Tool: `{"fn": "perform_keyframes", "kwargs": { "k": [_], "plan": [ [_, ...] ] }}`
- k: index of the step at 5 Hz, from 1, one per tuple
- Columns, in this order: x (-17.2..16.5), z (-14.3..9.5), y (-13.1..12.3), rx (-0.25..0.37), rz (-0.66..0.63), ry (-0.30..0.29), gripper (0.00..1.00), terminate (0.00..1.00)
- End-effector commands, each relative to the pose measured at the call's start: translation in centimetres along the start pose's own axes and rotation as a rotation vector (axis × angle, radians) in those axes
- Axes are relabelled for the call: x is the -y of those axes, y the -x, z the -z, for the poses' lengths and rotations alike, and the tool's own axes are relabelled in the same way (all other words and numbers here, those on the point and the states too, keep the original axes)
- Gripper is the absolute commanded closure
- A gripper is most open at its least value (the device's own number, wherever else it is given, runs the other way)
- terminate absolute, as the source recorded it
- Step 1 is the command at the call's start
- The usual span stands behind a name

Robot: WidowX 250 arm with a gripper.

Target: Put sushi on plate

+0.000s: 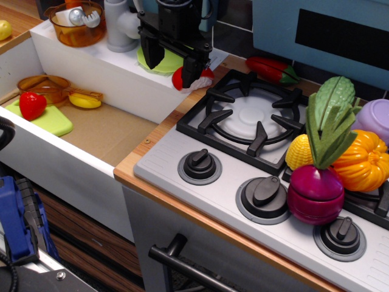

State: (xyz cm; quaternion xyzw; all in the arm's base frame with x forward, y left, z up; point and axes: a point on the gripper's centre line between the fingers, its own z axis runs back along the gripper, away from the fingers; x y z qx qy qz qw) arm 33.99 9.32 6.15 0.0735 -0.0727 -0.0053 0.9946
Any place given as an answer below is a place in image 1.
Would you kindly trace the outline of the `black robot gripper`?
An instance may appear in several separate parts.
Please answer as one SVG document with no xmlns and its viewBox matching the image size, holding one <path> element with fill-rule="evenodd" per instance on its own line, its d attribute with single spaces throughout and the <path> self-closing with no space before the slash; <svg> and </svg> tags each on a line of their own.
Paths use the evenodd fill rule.
<svg viewBox="0 0 389 292">
<path fill-rule="evenodd" d="M 189 88 L 208 68 L 212 45 L 199 30 L 201 1 L 156 1 L 157 12 L 141 11 L 139 35 L 147 66 L 154 69 L 165 49 L 184 59 L 182 87 Z"/>
</svg>

